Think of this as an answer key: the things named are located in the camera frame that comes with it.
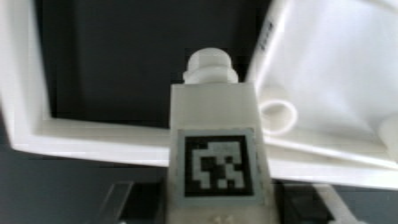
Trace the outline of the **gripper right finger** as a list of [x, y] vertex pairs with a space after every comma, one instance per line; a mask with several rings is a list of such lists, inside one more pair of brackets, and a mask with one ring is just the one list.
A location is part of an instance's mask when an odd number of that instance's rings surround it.
[[356, 215], [329, 184], [278, 182], [281, 224], [356, 224]]

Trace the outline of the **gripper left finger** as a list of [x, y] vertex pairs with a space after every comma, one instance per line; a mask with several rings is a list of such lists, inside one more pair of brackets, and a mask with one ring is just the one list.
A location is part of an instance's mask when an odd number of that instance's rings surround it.
[[166, 224], [164, 182], [118, 182], [89, 224]]

